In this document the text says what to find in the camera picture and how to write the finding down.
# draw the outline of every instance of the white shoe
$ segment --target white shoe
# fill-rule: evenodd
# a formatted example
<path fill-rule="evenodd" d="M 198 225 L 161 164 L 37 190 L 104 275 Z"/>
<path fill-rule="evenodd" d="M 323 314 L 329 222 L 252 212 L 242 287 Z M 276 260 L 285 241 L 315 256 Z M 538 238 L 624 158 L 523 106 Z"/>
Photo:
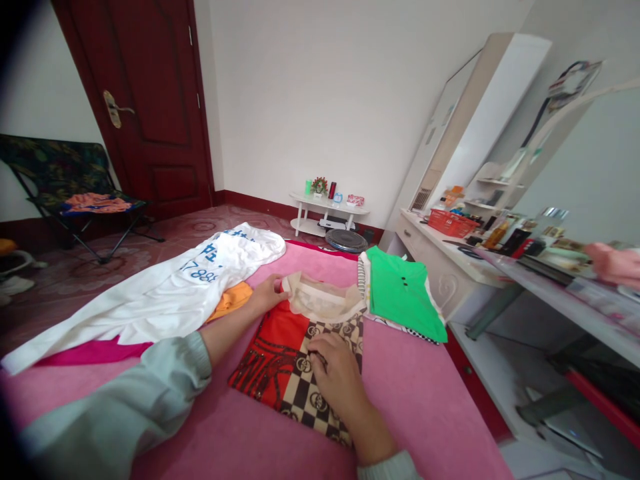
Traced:
<path fill-rule="evenodd" d="M 10 277 L 0 283 L 0 295 L 16 295 L 29 290 L 35 285 L 33 280 L 24 279 L 22 277 Z"/>

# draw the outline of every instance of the white t-shirt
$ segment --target white t-shirt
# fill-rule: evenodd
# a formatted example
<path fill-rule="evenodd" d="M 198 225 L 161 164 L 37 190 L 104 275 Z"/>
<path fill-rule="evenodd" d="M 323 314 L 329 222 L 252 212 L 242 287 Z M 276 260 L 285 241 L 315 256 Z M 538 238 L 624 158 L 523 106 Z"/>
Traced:
<path fill-rule="evenodd" d="M 2 366 L 15 375 L 54 353 L 117 335 L 121 345 L 184 337 L 202 326 L 226 289 L 280 258 L 285 249 L 280 235 L 248 223 L 218 232 L 98 295 L 6 355 Z"/>

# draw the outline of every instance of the white side table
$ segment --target white side table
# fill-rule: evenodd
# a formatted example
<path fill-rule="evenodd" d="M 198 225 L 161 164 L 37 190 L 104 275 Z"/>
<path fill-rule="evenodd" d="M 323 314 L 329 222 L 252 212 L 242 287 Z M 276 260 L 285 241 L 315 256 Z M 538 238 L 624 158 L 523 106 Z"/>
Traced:
<path fill-rule="evenodd" d="M 339 207 L 333 206 L 333 201 L 329 200 L 326 197 L 316 198 L 313 194 L 305 195 L 304 193 L 298 192 L 289 192 L 289 196 L 298 202 L 298 217 L 291 220 L 291 226 L 295 229 L 295 236 L 298 236 L 298 232 L 310 233 L 312 235 L 317 235 L 318 237 L 325 236 L 325 230 L 322 227 L 318 226 L 317 220 L 310 220 L 307 218 L 307 214 L 309 212 L 309 205 L 316 205 L 318 207 L 322 207 L 325 209 L 325 219 L 329 216 L 329 210 L 343 211 L 349 214 L 349 220 L 347 220 L 347 230 L 351 229 L 353 225 L 353 216 L 354 215 L 366 215 L 369 213 L 369 210 L 366 210 L 362 207 L 347 207 L 345 202 L 342 202 Z M 303 205 L 307 206 L 304 208 L 305 216 L 302 217 Z"/>

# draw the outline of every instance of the folding chair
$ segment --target folding chair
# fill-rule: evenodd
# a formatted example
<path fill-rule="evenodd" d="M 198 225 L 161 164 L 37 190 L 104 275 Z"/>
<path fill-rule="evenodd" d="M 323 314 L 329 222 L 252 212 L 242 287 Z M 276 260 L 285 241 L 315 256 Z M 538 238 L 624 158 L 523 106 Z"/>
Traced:
<path fill-rule="evenodd" d="M 115 251 L 130 233 L 158 242 L 165 241 L 145 216 L 149 202 L 132 198 L 116 190 L 109 174 L 107 154 L 99 143 L 0 135 L 0 159 L 11 168 L 27 192 L 27 200 L 36 206 L 54 236 L 59 238 L 55 222 L 70 234 L 70 243 L 62 243 L 63 248 L 70 248 L 77 241 L 89 250 L 99 263 L 104 264 L 110 262 Z M 33 182 L 35 189 L 28 186 L 25 179 Z M 77 193 L 111 195 L 114 198 L 121 198 L 131 206 L 125 212 L 73 212 L 71 215 L 66 211 L 65 201 Z M 131 221 L 129 227 L 109 254 L 101 257 L 82 240 L 82 236 L 96 217 L 110 217 L 119 213 L 129 215 Z M 138 222 L 142 222 L 147 227 L 147 233 L 152 232 L 155 236 L 134 230 Z"/>

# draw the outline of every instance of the wall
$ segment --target wall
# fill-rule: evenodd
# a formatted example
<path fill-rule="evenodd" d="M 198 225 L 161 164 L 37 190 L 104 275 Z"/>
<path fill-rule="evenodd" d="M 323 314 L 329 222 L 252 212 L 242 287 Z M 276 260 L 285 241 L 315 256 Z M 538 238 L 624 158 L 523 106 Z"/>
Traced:
<path fill-rule="evenodd" d="M 4 74 L 0 133 L 104 145 L 49 1 L 34 11 Z M 9 167 L 0 162 L 0 222 L 39 217 L 25 198 Z"/>
<path fill-rule="evenodd" d="M 520 32 L 547 38 L 553 46 L 528 94 L 487 158 L 496 163 L 512 158 L 527 136 L 548 86 L 574 61 L 605 61 L 589 91 L 640 75 L 640 2 L 637 0 L 536 0 Z"/>
<path fill-rule="evenodd" d="M 220 118 L 218 115 L 218 90 L 215 73 L 215 55 L 213 51 L 213 22 L 210 0 L 193 0 L 195 24 L 200 50 L 200 68 L 202 70 L 203 96 L 207 111 L 209 128 L 209 146 L 213 166 L 213 186 L 216 191 L 225 189 L 225 172 L 222 162 L 222 143 L 220 140 Z"/>
<path fill-rule="evenodd" d="M 383 227 L 446 80 L 531 5 L 213 0 L 225 188 L 291 205 L 325 176 Z"/>

